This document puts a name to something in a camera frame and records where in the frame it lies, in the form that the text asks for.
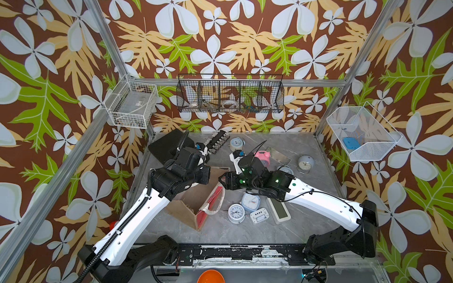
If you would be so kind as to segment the pink twin-bell alarm clock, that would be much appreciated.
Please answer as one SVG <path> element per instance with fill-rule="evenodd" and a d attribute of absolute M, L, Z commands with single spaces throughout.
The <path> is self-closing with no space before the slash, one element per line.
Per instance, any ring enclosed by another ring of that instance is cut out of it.
<path fill-rule="evenodd" d="M 265 167 L 270 166 L 270 152 L 260 150 L 254 156 L 258 158 Z"/>

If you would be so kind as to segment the canvas bag with red sides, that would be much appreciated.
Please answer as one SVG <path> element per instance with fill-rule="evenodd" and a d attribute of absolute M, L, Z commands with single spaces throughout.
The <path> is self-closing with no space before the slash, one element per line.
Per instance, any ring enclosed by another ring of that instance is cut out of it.
<path fill-rule="evenodd" d="M 209 216 L 218 213 L 225 199 L 225 187 L 218 178 L 230 171 L 228 167 L 212 167 L 208 184 L 196 185 L 178 194 L 165 208 L 183 224 L 201 231 Z"/>

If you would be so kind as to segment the white rectangular digital clock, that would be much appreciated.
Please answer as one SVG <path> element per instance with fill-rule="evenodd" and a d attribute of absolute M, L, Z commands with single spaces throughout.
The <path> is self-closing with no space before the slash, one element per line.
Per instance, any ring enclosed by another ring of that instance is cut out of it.
<path fill-rule="evenodd" d="M 291 219 L 290 212 L 285 203 L 279 202 L 273 198 L 267 198 L 268 207 L 270 208 L 271 215 L 277 225 L 282 224 Z"/>

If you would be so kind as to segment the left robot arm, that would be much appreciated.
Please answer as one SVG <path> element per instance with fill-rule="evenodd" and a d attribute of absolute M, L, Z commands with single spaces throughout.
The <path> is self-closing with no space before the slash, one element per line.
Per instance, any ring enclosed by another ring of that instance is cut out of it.
<path fill-rule="evenodd" d="M 82 282 L 90 274 L 100 283 L 126 283 L 136 271 L 153 260 L 163 261 L 177 246 L 170 237 L 138 249 L 132 246 L 153 218 L 179 193 L 209 182 L 211 168 L 205 164 L 208 148 L 202 144 L 184 147 L 179 144 L 176 155 L 163 167 L 151 169 L 147 185 L 137 202 L 116 226 L 95 245 L 84 246 L 78 257 L 85 269 L 76 280 Z"/>

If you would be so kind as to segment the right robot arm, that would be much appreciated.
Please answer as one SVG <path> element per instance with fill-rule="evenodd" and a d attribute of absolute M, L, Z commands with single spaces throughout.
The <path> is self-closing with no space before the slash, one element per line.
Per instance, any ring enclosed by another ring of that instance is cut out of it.
<path fill-rule="evenodd" d="M 254 154 L 235 151 L 230 155 L 234 171 L 219 177 L 227 190 L 255 190 L 280 203 L 288 202 L 308 208 L 335 221 L 340 226 L 322 235 L 311 235 L 303 248 L 303 256 L 318 264 L 331 255 L 351 251 L 363 258 L 376 255 L 378 217 L 376 204 L 345 200 L 308 185 L 283 171 L 269 171 Z"/>

